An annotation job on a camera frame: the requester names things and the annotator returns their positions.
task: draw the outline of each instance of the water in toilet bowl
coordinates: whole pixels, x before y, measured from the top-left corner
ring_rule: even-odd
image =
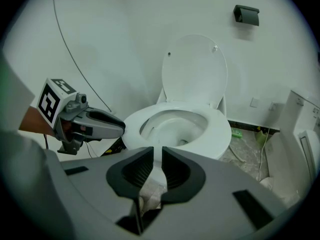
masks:
[[[140,134],[151,145],[177,147],[199,138],[207,125],[208,121],[197,113],[166,110],[149,118]]]

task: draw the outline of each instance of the toilet bowl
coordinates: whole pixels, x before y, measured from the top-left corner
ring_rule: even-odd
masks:
[[[227,77],[224,55],[211,39],[193,34],[175,41],[163,59],[157,104],[124,121],[125,146],[155,147],[155,161],[162,159],[157,152],[162,146],[219,159],[231,141],[224,98]]]

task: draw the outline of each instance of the wire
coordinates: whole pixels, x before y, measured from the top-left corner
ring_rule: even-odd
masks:
[[[259,181],[259,182],[260,182],[260,171],[261,171],[261,166],[262,166],[262,153],[263,153],[263,151],[264,151],[264,148],[265,148],[265,145],[266,145],[268,136],[269,136],[269,131],[270,131],[270,128],[268,129],[268,133],[266,134],[266,138],[265,138],[263,147],[262,147],[262,149],[261,149],[261,159],[260,159],[259,176],[258,176],[258,181]]]
[[[84,80],[86,81],[86,83],[90,86],[90,88],[92,89],[92,91],[97,95],[97,97],[102,101],[102,103],[111,111],[111,109],[108,107],[108,105],[100,98],[100,96],[98,95],[98,93],[96,93],[96,91],[92,88],[91,84],[88,82],[88,80],[85,78],[84,74],[81,72],[80,68],[78,67],[74,57],[72,56],[68,46],[67,46],[67,43],[66,43],[66,40],[64,38],[64,36],[62,35],[62,31],[61,31],[61,28],[60,28],[60,24],[59,24],[59,21],[58,21],[58,16],[57,16],[57,12],[56,12],[56,3],[55,3],[55,0],[53,0],[53,9],[54,9],[54,15],[55,15],[55,19],[56,19],[56,22],[58,24],[58,28],[59,28],[59,31],[60,31],[60,34],[61,34],[61,37],[62,37],[62,40],[64,42],[64,45],[66,47],[66,49],[68,50],[70,56],[71,56],[71,59],[73,60],[76,68],[79,70],[80,74],[82,75],[82,77],[84,78]]]
[[[234,156],[242,163],[245,163],[246,160],[243,160],[241,157],[239,157],[236,152],[233,150],[233,148],[231,147],[231,145],[229,145],[229,149],[231,150],[231,152],[234,154]]]
[[[87,142],[86,142],[85,144],[86,144],[86,148],[88,149],[88,152],[89,152],[89,156],[90,156],[91,158],[93,158],[93,157],[91,156],[91,154],[90,154],[90,151],[89,151],[89,147],[88,147],[88,144],[87,144]]]
[[[47,135],[44,134],[43,137],[44,137],[44,140],[45,140],[45,148],[48,150],[49,149],[49,145],[48,145]]]

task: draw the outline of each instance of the wall-mounted holder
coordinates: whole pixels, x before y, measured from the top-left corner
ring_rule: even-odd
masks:
[[[259,9],[244,6],[236,5],[233,9],[233,14],[236,22],[251,24],[259,26]]]

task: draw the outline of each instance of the electrical outlet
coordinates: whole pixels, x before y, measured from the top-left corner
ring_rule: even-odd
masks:
[[[275,111],[277,108],[277,103],[276,102],[271,102],[271,105],[269,107],[270,111]]]
[[[259,99],[253,97],[252,100],[251,100],[251,103],[250,103],[250,107],[257,108],[258,105],[259,105]]]

